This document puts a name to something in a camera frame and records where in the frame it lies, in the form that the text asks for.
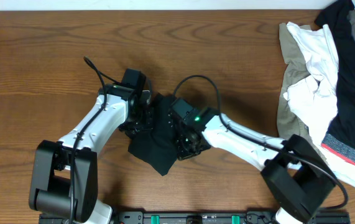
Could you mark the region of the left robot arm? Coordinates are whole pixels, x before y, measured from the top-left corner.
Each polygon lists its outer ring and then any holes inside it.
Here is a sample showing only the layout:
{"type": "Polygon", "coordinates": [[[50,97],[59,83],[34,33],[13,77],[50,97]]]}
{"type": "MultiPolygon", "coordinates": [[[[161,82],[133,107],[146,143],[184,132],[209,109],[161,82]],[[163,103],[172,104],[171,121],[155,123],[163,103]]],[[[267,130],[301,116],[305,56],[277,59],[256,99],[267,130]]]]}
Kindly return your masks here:
{"type": "Polygon", "coordinates": [[[98,198],[98,156],[113,132],[134,138],[152,127],[147,107],[152,87],[138,70],[99,89],[95,105],[58,141],[35,151],[29,207],[39,223],[112,223],[111,206],[98,198]]]}

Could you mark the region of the black polo shirt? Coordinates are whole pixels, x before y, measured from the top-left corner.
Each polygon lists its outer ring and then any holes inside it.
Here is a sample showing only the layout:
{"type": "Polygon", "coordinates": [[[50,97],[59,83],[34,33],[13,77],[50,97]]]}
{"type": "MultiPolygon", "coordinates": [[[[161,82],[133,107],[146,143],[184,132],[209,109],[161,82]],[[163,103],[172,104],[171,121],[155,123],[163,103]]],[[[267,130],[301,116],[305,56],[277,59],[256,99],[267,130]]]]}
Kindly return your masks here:
{"type": "Polygon", "coordinates": [[[168,174],[177,160],[175,145],[175,124],[169,116],[169,109],[174,102],[172,95],[158,94],[152,102],[152,129],[139,133],[131,141],[128,152],[150,164],[160,175],[168,174]]]}

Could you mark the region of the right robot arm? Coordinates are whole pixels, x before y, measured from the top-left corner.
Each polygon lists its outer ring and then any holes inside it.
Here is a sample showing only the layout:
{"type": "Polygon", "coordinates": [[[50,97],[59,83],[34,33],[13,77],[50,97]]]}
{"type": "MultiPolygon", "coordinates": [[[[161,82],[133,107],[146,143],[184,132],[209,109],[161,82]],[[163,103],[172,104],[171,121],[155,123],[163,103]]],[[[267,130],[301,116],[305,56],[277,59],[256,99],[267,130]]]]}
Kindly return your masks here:
{"type": "Polygon", "coordinates": [[[306,223],[335,187],[335,176],[312,145],[296,134],[273,138],[231,121],[216,109],[198,110],[178,98],[170,107],[177,157],[189,159],[216,147],[260,170],[280,205],[279,223],[306,223]]]}

